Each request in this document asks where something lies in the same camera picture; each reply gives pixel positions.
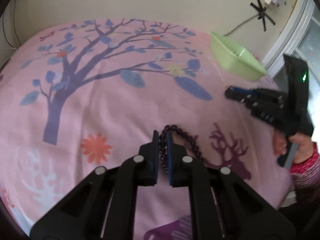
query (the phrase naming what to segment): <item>striped sleeve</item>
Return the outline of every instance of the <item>striped sleeve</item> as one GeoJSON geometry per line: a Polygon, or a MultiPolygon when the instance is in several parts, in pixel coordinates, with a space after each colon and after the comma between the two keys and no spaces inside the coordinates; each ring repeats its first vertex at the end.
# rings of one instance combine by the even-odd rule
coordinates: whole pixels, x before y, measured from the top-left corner
{"type": "Polygon", "coordinates": [[[298,203],[320,199],[320,155],[316,143],[313,155],[305,162],[293,165],[290,172],[298,203]]]}

